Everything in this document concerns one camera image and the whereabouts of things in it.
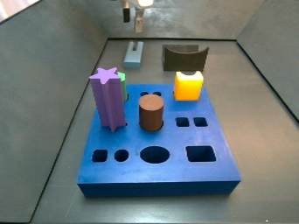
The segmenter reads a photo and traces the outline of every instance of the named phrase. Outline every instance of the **rectangular hole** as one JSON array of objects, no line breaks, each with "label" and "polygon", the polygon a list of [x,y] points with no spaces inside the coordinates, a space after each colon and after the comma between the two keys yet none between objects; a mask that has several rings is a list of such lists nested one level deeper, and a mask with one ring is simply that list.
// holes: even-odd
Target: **rectangular hole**
[{"label": "rectangular hole", "polygon": [[216,157],[213,149],[208,145],[186,146],[186,157],[189,162],[214,162]]},{"label": "rectangular hole", "polygon": [[193,120],[193,124],[196,127],[206,127],[208,126],[208,123],[206,123],[206,120],[204,117],[193,117],[192,120]]},{"label": "rectangular hole", "polygon": [[189,127],[189,120],[186,117],[176,117],[174,121],[177,127]]},{"label": "rectangular hole", "polygon": [[92,154],[92,162],[102,163],[108,159],[108,151],[106,150],[94,150]]}]

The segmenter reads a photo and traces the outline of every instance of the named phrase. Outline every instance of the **purple block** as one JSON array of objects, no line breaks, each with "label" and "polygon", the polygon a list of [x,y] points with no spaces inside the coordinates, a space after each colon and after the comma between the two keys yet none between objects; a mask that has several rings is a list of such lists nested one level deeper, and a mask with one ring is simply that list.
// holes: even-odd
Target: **purple block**
[{"label": "purple block", "polygon": [[98,68],[97,73],[88,77],[97,105],[100,124],[104,127],[108,126],[113,132],[117,127],[126,126],[121,80],[116,72],[116,67],[108,70]]}]

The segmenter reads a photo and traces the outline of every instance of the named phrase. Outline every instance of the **gray wall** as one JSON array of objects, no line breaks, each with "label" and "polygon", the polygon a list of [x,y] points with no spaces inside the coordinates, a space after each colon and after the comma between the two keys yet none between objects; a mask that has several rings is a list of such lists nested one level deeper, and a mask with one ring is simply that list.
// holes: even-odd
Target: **gray wall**
[{"label": "gray wall", "polygon": [[0,25],[0,221],[26,222],[106,37],[92,1],[40,1]]},{"label": "gray wall", "polygon": [[299,1],[266,0],[237,42],[299,119]]},{"label": "gray wall", "polygon": [[236,39],[264,0],[154,0],[144,13],[144,32],[122,23],[118,1],[100,1],[98,16],[110,38]]}]

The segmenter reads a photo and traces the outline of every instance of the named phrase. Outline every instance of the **green block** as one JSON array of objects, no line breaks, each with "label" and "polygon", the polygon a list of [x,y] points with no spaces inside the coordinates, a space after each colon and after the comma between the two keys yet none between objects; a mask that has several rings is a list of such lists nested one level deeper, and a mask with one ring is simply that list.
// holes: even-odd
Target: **green block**
[{"label": "green block", "polygon": [[124,102],[126,101],[126,75],[124,73],[117,72],[117,76],[120,77],[121,80],[121,90],[122,90],[122,98]]}]

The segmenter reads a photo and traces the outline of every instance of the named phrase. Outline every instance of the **yellow cube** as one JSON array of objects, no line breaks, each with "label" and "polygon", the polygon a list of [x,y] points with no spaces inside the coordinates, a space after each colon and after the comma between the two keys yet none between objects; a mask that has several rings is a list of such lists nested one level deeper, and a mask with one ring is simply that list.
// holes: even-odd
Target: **yellow cube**
[{"label": "yellow cube", "polygon": [[202,76],[197,71],[193,75],[176,72],[173,82],[173,99],[176,101],[197,101],[201,94]]}]

